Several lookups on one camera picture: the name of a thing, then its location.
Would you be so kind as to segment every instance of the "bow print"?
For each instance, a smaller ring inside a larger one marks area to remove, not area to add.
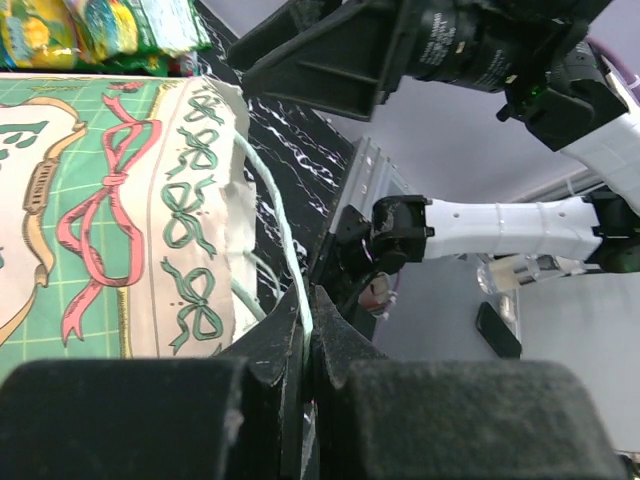
[[[71,300],[62,316],[62,341],[65,345],[71,332],[75,332],[82,340],[82,317],[103,287],[121,288],[133,285],[140,280],[144,270],[142,232],[136,228],[122,206],[120,186],[127,180],[128,170],[158,141],[162,133],[162,123],[159,120],[136,120],[122,107],[119,97],[109,98],[103,95],[102,100],[122,122],[106,130],[102,136],[109,173],[102,180],[103,187],[65,213],[56,229],[56,236],[62,247],[83,260],[90,277],[87,286]],[[133,153],[128,153],[127,150],[144,133],[145,127],[151,127],[149,138]],[[127,136],[114,145],[116,135],[127,130]],[[91,245],[91,224],[104,200],[109,202],[116,224],[129,239],[130,267],[126,277],[108,277],[102,257]],[[81,220],[78,237],[71,229],[76,220]]]
[[[200,180],[196,183],[193,193],[196,196],[191,205],[187,206],[187,200],[191,194],[191,185],[188,183],[172,183],[162,187],[160,197],[164,204],[171,210],[171,220],[167,223],[167,226],[162,232],[162,238],[170,248],[183,248],[189,244],[194,238],[196,243],[202,247],[202,249],[209,254],[209,258],[212,259],[216,254],[216,248],[209,243],[204,237],[202,231],[202,225],[197,218],[191,215],[197,211],[204,204],[204,193],[202,189],[215,183],[213,178],[208,177],[204,180]],[[180,190],[180,198],[176,200],[173,195],[173,190]],[[174,230],[176,226],[180,224],[185,229],[184,235],[177,240],[174,240]]]
[[[191,159],[190,167],[192,170],[213,170],[218,166],[218,156],[210,149],[211,144],[220,138],[218,132],[206,129],[193,135],[180,127],[178,133],[185,137],[185,142],[190,148],[178,157],[179,165],[166,173],[168,179],[182,172],[187,167],[189,159]]]
[[[213,293],[216,284],[213,274],[206,268],[195,268],[182,278],[180,272],[169,263],[166,257],[161,262],[161,266],[165,272],[173,277],[180,298],[188,303],[188,305],[180,309],[176,317],[181,333],[169,344],[173,347],[173,354],[176,355],[178,353],[180,348],[189,340],[191,333],[199,342],[220,338],[224,332],[222,320],[208,304],[208,298]],[[199,279],[203,279],[205,283],[201,293],[197,293],[194,288],[194,284]],[[187,317],[191,314],[193,314],[193,330],[190,333]],[[206,333],[202,331],[203,320],[213,329],[212,332]]]
[[[187,102],[193,110],[185,115],[185,121],[199,122],[205,118],[210,118],[218,123],[218,125],[224,125],[224,120],[216,114],[215,107],[222,103],[222,99],[219,97],[212,97],[210,95],[197,95],[191,97]]]

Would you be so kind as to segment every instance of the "chip bag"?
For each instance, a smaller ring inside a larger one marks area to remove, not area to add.
[[[211,46],[191,0],[64,0],[97,60],[121,54],[174,58]]]
[[[167,74],[168,60],[158,55],[119,56],[110,64],[100,63],[77,34],[64,0],[5,0],[0,8],[0,67]]]

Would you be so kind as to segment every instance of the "robotic arm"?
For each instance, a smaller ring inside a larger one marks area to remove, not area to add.
[[[343,314],[372,275],[423,258],[524,253],[640,271],[640,106],[585,40],[610,2],[290,0],[232,47],[248,94],[360,120],[403,75],[504,92],[500,121],[521,121],[610,188],[537,204],[389,197],[370,224],[342,212],[322,284],[336,285],[329,293]]]

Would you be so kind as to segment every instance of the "fabric bag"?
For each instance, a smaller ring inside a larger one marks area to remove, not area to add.
[[[209,356],[255,323],[239,89],[0,75],[0,379],[50,357]]]

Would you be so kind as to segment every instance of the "clear bottle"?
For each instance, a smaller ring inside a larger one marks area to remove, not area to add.
[[[513,255],[485,263],[478,268],[478,283],[488,295],[520,288],[533,282],[543,282],[587,271],[578,260],[553,255]]]

